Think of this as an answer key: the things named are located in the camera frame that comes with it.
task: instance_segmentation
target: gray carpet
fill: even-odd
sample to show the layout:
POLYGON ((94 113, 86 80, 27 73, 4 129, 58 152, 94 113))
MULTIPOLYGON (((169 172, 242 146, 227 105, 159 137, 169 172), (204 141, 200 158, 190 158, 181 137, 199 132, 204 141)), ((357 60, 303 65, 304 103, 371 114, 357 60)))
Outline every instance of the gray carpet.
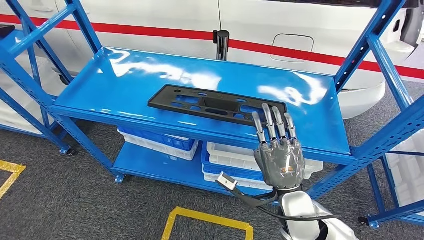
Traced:
MULTIPOLYGON (((407 82, 417 98, 424 84, 407 82)), ((347 120, 349 142, 358 145, 397 113, 390 93, 370 111, 347 120)), ((111 159, 124 140, 110 125, 79 121, 88 136, 111 159)), ((115 184, 113 177, 69 136, 78 156, 59 155, 47 140, 0 130, 0 159, 27 166, 0 200, 0 240, 132 240, 160 239, 169 213, 177 206, 250 223, 256 240, 278 240, 279 222, 234 197, 139 177, 115 184)), ((334 166, 312 175, 306 188, 334 166)), ((390 206, 382 166, 375 164, 385 200, 390 206)), ((0 181, 8 177, 0 171, 0 181)), ((401 221, 381 224, 375 230, 357 217, 376 213, 376 204, 365 170, 319 199, 361 240, 422 239, 423 228, 401 221)), ((237 229, 187 217, 176 219, 173 240, 244 239, 237 229)))

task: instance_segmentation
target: red stripe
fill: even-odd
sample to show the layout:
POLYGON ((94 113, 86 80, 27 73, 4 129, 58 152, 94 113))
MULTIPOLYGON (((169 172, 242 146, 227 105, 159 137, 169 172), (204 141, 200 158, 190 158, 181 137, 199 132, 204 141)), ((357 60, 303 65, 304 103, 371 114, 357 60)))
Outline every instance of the red stripe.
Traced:
MULTIPOLYGON (((35 25, 40 26, 46 18, 31 17, 35 25)), ((10 24, 20 24, 21 22, 15 15, 0 14, 0 22, 10 24)), ((212 40, 213 33, 208 31, 194 31, 184 29, 171 29, 160 27, 146 27, 146 26, 132 26, 108 23, 92 23, 96 32, 114 33, 114 34, 128 34, 140 36, 153 36, 153 37, 166 37, 166 38, 179 38, 179 39, 195 39, 195 40, 212 40)), ((57 25, 60 29, 79 30, 75 21, 64 20, 57 25)), ((282 57, 301 59, 316 63, 330 64, 341 66, 345 61, 344 57, 331 56, 321 53, 308 52, 285 47, 277 47, 271 45, 264 45, 259 43, 247 42, 230 39, 228 43, 230 48, 246 50, 251 52, 272 54, 282 57)), ((381 72, 377 63, 371 61, 363 61, 359 69, 368 70, 373 72, 381 72)), ((424 79, 424 69, 411 68, 405 66, 396 66, 397 71, 401 76, 411 77, 416 79, 424 79)))
MULTIPOLYGON (((36 26, 42 25, 48 19, 40 17, 31 17, 32 22, 36 26)), ((19 18, 15 15, 0 14, 0 22, 10 24, 21 24, 19 18)), ((194 31, 184 29, 171 29, 148 26, 131 26, 108 23, 93 22, 92 26, 96 32, 114 33, 114 34, 129 34, 142 35, 153 37, 179 38, 179 39, 195 39, 195 40, 213 40, 214 33, 209 31, 194 31)), ((57 26, 59 29, 79 30, 78 24, 75 21, 64 20, 57 26)))

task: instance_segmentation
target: yellow tape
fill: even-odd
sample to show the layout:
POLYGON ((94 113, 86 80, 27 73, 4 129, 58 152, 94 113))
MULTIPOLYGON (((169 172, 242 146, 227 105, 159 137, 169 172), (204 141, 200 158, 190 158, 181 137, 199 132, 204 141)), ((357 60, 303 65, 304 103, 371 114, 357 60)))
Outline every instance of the yellow tape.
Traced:
POLYGON ((12 175, 6 180, 3 186, 0 187, 0 199, 9 190, 12 184, 18 179, 19 175, 26 169, 26 166, 0 160, 0 170, 11 172, 12 175))
POLYGON ((174 227, 175 218, 177 215, 184 216, 187 218, 197 219, 213 224, 218 224, 234 229, 240 229, 246 231, 246 240, 253 240, 253 227, 249 223, 237 221, 225 217, 215 216, 207 214, 204 212, 193 211, 177 206, 174 210, 171 211, 166 222, 165 230, 163 230, 162 240, 169 240, 171 237, 171 232, 174 227))

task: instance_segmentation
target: shelf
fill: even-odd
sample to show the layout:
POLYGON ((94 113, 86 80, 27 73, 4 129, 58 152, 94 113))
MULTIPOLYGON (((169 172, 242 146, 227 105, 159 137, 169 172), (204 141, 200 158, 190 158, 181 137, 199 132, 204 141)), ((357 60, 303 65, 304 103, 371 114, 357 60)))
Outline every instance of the shelf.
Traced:
POLYGON ((281 101, 309 151, 353 158, 329 75, 103 47, 57 98, 52 110, 68 117, 147 129, 254 149, 254 127, 148 107, 164 85, 281 101))
MULTIPOLYGON (((124 143, 113 170, 123 174, 180 184, 191 188, 230 195, 216 182, 205 181, 202 173, 202 142, 199 143, 193 160, 171 160, 168 155, 131 143, 124 143)), ((239 187, 248 195, 259 195, 270 191, 239 187)))

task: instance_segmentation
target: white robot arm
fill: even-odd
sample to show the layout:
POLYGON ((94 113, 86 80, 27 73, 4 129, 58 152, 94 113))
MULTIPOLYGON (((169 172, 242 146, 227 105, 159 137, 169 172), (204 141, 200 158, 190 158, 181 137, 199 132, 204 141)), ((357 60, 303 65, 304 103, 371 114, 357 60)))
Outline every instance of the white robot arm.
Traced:
POLYGON ((268 104, 264 103, 262 108, 270 142, 266 141, 259 114, 253 112, 259 139, 259 147, 254 152, 254 157, 265 183, 272 186, 273 191, 259 196, 247 196, 237 189, 237 181, 224 172, 217 182, 248 205, 279 218, 282 223, 280 233, 285 240, 357 240, 354 231, 337 219, 338 216, 331 215, 327 209, 302 191, 305 159, 291 116, 284 114, 289 133, 287 136, 279 109, 272 107, 272 114, 268 104), (278 201, 280 206, 278 214, 262 207, 274 201, 278 201))

